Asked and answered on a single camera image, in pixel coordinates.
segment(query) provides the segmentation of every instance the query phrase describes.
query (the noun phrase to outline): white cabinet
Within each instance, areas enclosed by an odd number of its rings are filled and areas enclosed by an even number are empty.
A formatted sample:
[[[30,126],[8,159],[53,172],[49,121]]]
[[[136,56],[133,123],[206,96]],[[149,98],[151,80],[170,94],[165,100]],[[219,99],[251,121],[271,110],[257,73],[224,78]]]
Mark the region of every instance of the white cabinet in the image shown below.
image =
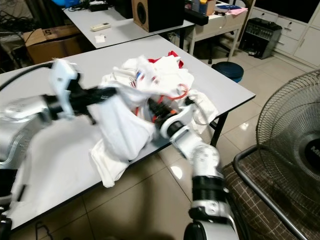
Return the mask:
[[[320,65],[320,30],[309,27],[294,56],[308,63]]]
[[[317,27],[320,27],[320,10],[316,14],[315,18],[312,21],[312,25],[315,25]]]
[[[293,54],[298,43],[299,42],[297,40],[294,40],[294,39],[287,37],[285,35],[281,35],[277,44],[275,45],[275,48],[282,50],[288,54]]]
[[[278,15],[276,13],[268,13],[266,11],[261,11],[259,9],[254,8],[251,12],[250,19],[259,18],[269,22],[276,22]]]
[[[305,25],[286,19],[284,17],[278,17],[275,23],[282,27],[282,30],[281,30],[282,35],[285,35],[295,40],[300,39],[300,37],[302,36],[306,28]]]

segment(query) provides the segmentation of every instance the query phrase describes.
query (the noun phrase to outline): white cloth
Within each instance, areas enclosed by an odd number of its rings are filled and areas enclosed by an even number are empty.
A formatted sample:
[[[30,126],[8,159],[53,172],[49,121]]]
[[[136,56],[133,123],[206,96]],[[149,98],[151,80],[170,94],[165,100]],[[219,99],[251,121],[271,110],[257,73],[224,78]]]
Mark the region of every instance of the white cloth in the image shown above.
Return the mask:
[[[194,77],[187,69],[179,68],[179,61],[180,57],[171,55],[150,63],[140,56],[128,59],[121,68],[114,67],[111,74],[102,77],[101,88],[117,88],[117,95],[98,104],[103,137],[91,150],[91,158],[105,187],[115,184],[129,166],[129,160],[135,159],[155,135],[147,100],[155,95],[177,98],[191,89]],[[191,96],[201,107],[210,108],[205,113],[212,118],[217,109],[203,95],[193,91]],[[184,98],[174,101],[173,105],[179,107]],[[132,111],[137,108],[136,116]],[[203,117],[195,118],[191,124],[194,128],[197,121],[205,122]]]
[[[136,117],[119,95],[98,104],[102,139],[91,150],[91,157],[106,188],[112,187],[129,160],[153,139],[155,125]]]
[[[208,124],[213,121],[219,114],[216,106],[202,92],[195,89],[189,91],[189,98],[193,100],[197,108],[193,113],[191,128],[197,133],[202,134]]]

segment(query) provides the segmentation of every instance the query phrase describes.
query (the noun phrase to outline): blue stool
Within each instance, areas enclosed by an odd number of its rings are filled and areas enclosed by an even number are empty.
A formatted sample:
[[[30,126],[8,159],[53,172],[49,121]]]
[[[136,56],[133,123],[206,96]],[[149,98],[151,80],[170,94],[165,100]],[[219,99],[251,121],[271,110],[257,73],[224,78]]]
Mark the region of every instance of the blue stool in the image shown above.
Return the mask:
[[[236,83],[240,82],[244,75],[244,69],[240,65],[230,61],[221,61],[213,64],[211,67]]]

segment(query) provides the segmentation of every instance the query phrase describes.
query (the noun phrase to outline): fan grille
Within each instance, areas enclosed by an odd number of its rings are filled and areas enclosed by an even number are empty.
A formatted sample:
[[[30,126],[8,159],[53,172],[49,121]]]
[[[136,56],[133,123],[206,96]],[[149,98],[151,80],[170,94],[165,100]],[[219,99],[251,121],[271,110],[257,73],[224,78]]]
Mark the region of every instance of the fan grille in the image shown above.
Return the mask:
[[[320,216],[320,171],[305,147],[320,138],[320,70],[292,79],[264,105],[256,127],[260,157],[282,191]]]

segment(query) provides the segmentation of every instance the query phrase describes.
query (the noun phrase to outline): air conditioner remote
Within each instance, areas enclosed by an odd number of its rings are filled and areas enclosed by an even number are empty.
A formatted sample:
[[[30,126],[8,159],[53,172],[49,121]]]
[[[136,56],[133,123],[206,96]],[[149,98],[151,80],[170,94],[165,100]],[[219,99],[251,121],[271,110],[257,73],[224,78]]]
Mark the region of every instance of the air conditioner remote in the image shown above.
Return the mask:
[[[94,26],[91,26],[91,31],[100,31],[100,30],[103,30],[103,29],[108,29],[111,27],[111,24],[110,23],[100,23],[100,24],[97,24],[97,25],[94,25]]]

